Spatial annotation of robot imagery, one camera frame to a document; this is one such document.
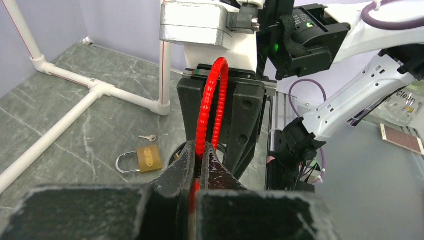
cable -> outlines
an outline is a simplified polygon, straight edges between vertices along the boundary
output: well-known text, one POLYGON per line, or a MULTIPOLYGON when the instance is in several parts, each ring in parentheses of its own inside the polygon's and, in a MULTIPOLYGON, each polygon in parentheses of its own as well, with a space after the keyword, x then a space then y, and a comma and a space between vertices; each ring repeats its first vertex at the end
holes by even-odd
POLYGON ((310 169, 310 174, 309 176, 307 176, 307 178, 305 179, 305 183, 308 183, 309 178, 312 176, 312 173, 315 171, 315 169, 317 168, 318 164, 315 164, 311 169, 310 169))
MULTIPOLYGON (((290 86, 290 89, 288 90, 288 102, 290 103, 290 106, 291 106, 291 108, 293 109, 293 111, 294 111, 294 113, 300 118, 300 114, 299 114, 299 112, 296 110, 296 108, 295 108, 295 105, 293 104, 293 101, 292 101, 292 91, 293 91, 293 88, 297 85, 297 84, 299 84, 299 83, 303 83, 303 82, 309 82, 309 83, 313 83, 313 84, 315 84, 315 85, 317 85, 318 87, 319 87, 319 89, 321 90, 321 92, 322 92, 322 97, 324 98, 324 102, 325 101, 327 101, 327 94, 326 94, 326 90, 324 89, 324 87, 319 83, 319 82, 317 82, 317 81, 315 81, 315 80, 312 80, 312 79, 301 79, 301 80, 297 80, 297 81, 295 81, 294 83, 293 83, 293 85, 291 85, 290 86)), ((326 155, 324 154, 324 150, 323 150, 323 148, 321 147, 320 149, 319 149, 319 151, 321 152, 321 158, 322 158, 322 171, 321 171, 321 175, 318 177, 318 179, 315 181, 315 182, 313 182, 314 184, 315 183, 318 183, 318 180, 320 180, 321 182, 323 181, 323 177, 324 177, 324 175, 326 174, 326 166, 327 166, 327 164, 326 164, 326 155)))
POLYGON ((312 79, 301 79, 301 80, 297 80, 293 83, 293 85, 291 85, 290 89, 288 90, 288 102, 290 103, 291 108, 293 109, 294 113, 300 117, 301 115, 299 114, 299 112, 296 110, 295 105, 293 104, 292 101, 292 91, 293 88, 299 84, 299 83, 303 83, 303 82, 309 82, 309 83, 313 83, 315 85, 317 85, 319 87, 319 89, 322 92, 322 96, 324 98, 324 102, 327 101, 327 94, 326 94, 326 90, 324 89, 324 87, 317 81, 312 80, 312 79))
MULTIPOLYGON (((382 0, 381 6, 398 2, 401 0, 382 0)), ((373 28, 381 29, 381 30, 389 30, 389 31, 401 31, 401 30, 409 30, 409 29, 417 29, 424 27, 424 17, 420 17, 418 19, 403 21, 403 22, 391 22, 391 21, 380 21, 370 16, 370 12, 377 9, 379 6, 376 2, 372 2, 368 6, 366 6, 362 12, 360 17, 364 21, 364 23, 370 25, 373 28)))
POLYGON ((215 125, 213 127, 212 145, 217 150, 220 139, 221 125, 224 117, 225 101, 227 97, 229 68, 228 62, 224 57, 218 58, 212 65, 206 86, 204 87, 203 98, 200 105, 199 118, 196 128, 196 155, 199 159, 203 158, 206 143, 206 131, 208 130, 209 113, 211 111, 212 100, 214 98, 215 88, 218 78, 221 76, 219 84, 218 106, 216 108, 215 125))
POLYGON ((315 167, 317 166, 317 164, 315 164, 313 167, 311 167, 309 170, 305 169, 303 177, 306 176, 308 173, 310 173, 315 167))
POLYGON ((308 168, 311 166, 311 164, 312 164, 312 162, 314 161, 314 159, 312 159, 312 160, 310 160, 308 163, 307 163, 307 165, 306 165, 306 167, 305 167, 305 170, 302 172, 302 177, 306 174, 306 171, 308 170, 308 168))
POLYGON ((297 185, 298 185, 299 181, 301 180, 302 172, 303 172, 303 171, 304 171, 304 169, 305 169, 305 164, 306 164, 306 162, 304 162, 304 164, 302 164, 302 168, 301 168, 301 170, 299 171, 299 174, 297 175, 296 183, 294 184, 294 187, 293 187, 293 192, 296 190, 296 187, 297 187, 297 185))

mounting screw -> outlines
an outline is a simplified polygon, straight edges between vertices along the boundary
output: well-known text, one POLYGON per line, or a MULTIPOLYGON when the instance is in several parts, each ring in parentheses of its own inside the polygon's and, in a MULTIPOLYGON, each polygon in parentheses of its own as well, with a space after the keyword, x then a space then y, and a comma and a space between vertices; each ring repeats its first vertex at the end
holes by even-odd
POLYGON ((260 25, 257 17, 252 18, 252 28, 255 32, 259 31, 260 25))

brass padlock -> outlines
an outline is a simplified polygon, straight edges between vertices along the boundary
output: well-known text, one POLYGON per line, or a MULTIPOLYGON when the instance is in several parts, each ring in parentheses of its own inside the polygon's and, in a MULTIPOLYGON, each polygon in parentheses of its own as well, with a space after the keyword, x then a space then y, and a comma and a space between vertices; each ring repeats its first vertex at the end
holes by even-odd
POLYGON ((136 151, 130 151, 121 154, 115 162, 115 168, 118 172, 122 174, 131 174, 131 173, 137 173, 137 172, 149 172, 153 170, 162 169, 162 160, 161 156, 159 154, 159 149, 157 145, 150 145, 150 146, 142 146, 137 148, 136 151), (139 169, 134 170, 122 170, 119 167, 119 162, 122 160, 123 157, 137 154, 138 157, 138 166, 139 169))

marble surface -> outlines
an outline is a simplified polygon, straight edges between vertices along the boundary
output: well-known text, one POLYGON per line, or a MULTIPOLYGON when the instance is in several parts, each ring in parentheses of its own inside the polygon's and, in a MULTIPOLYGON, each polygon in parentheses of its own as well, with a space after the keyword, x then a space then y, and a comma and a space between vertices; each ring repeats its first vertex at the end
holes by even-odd
MULTIPOLYGON (((54 63, 63 69, 96 78, 148 99, 158 99, 159 67, 104 49, 76 44, 54 63)), ((0 232, 12 209, 29 189, 40 184, 146 183, 160 174, 120 174, 116 158, 151 143, 138 135, 157 133, 162 163, 186 141, 177 84, 181 74, 171 74, 171 112, 158 116, 123 100, 104 96, 97 100, 49 149, 0 195, 0 232)), ((84 86, 36 73, 0 99, 0 172, 53 127, 87 93, 84 86)), ((268 123, 266 114, 264 123, 268 123)), ((263 190, 268 127, 256 148, 255 158, 241 178, 251 190, 263 190)), ((137 168, 127 158, 123 169, 137 168)))

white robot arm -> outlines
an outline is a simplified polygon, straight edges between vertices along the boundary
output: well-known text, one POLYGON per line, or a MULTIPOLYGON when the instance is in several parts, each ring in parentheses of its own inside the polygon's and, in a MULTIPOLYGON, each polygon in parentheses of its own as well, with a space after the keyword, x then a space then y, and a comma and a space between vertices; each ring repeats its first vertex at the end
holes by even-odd
MULTIPOLYGON (((329 5, 325 9, 326 14, 339 22, 346 22, 352 26, 335 57, 334 63, 361 53, 424 43, 423 20, 421 20, 421 27, 419 27, 420 25, 415 25, 416 28, 413 28, 414 25, 409 24, 411 26, 410 29, 379 29, 365 23, 362 19, 362 15, 364 14, 362 13, 362 9, 368 5, 369 3, 354 5, 336 4, 329 5)), ((399 20, 404 22, 417 22, 420 20, 417 17, 422 14, 419 7, 411 8, 408 12, 398 9, 397 12, 403 12, 403 15, 394 14, 393 8, 391 10, 384 8, 378 11, 378 14, 375 14, 375 18, 389 22, 393 21, 394 16, 396 16, 400 17, 399 20)), ((423 50, 419 45, 410 48, 416 51, 423 50)), ((405 55, 411 55, 411 53, 407 52, 407 49, 401 51, 405 51, 405 55)), ((389 55, 380 53, 376 55, 351 82, 317 109, 303 115, 304 126, 310 133, 315 134, 317 141, 326 141, 341 124, 344 124, 368 106, 384 99, 386 96, 398 89, 406 87, 414 81, 422 80, 422 75, 413 75, 411 72, 400 73, 398 71, 406 62, 397 59, 397 54, 389 55)))

